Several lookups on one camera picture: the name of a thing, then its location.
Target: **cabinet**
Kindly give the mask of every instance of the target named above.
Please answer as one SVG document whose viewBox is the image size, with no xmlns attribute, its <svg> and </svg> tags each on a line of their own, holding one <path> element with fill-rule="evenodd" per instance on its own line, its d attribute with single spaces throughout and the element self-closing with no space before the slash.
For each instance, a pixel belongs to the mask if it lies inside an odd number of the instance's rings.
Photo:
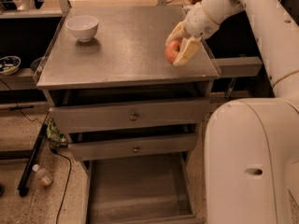
<svg viewBox="0 0 299 224">
<path fill-rule="evenodd" d="M 90 223 L 200 223 L 184 162 L 197 141 L 219 70 L 203 47 L 170 65 L 164 41 L 181 6 L 71 8 L 99 19 L 94 40 L 62 24 L 37 83 L 50 114 L 89 175 Z"/>
</svg>

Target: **apple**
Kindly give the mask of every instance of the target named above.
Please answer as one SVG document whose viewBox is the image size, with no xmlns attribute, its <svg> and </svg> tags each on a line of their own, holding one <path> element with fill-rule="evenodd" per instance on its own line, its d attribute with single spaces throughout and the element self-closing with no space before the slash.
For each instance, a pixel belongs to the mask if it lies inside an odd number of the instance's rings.
<svg viewBox="0 0 299 224">
<path fill-rule="evenodd" d="M 167 45 L 165 49 L 165 56 L 169 63 L 173 64 L 174 61 L 176 60 L 179 54 L 180 46 L 181 46 L 181 41 L 179 40 L 173 40 Z"/>
</svg>

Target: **metal table top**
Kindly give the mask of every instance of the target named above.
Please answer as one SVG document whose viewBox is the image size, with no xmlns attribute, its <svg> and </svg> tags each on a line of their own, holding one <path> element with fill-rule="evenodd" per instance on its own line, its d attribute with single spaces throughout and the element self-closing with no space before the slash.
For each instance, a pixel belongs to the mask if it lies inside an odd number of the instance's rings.
<svg viewBox="0 0 299 224">
<path fill-rule="evenodd" d="M 71 8 L 65 20 L 91 15 L 98 32 L 88 43 L 63 24 L 37 83 L 41 90 L 118 87 L 213 80 L 217 68 L 205 49 L 186 66 L 165 58 L 165 40 L 185 18 L 181 6 Z"/>
</svg>

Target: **drawer knob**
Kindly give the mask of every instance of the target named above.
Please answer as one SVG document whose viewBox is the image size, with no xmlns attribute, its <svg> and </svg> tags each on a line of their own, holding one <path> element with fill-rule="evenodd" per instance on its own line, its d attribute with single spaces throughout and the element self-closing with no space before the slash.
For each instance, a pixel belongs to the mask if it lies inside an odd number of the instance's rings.
<svg viewBox="0 0 299 224">
<path fill-rule="evenodd" d="M 133 113 L 131 113 L 131 115 L 130 115 L 130 120 L 131 120 L 131 121 L 135 121 L 135 120 L 138 119 L 138 117 L 139 117 L 138 114 L 136 114 L 136 113 L 133 112 Z"/>
<path fill-rule="evenodd" d="M 134 153 L 137 153 L 137 152 L 139 152 L 139 149 L 140 149 L 140 148 L 139 148 L 138 146 L 134 146 L 134 148 L 133 148 L 133 152 L 134 152 Z"/>
</svg>

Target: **bottle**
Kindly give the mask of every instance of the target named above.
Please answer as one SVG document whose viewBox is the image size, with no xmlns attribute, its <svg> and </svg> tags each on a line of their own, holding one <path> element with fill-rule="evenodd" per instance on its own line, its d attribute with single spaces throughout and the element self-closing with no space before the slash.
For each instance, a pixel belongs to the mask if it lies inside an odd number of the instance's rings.
<svg viewBox="0 0 299 224">
<path fill-rule="evenodd" d="M 47 187 L 52 184 L 53 177 L 47 169 L 40 168 L 38 164 L 35 164 L 32 170 L 36 172 L 36 177 L 42 186 Z"/>
</svg>

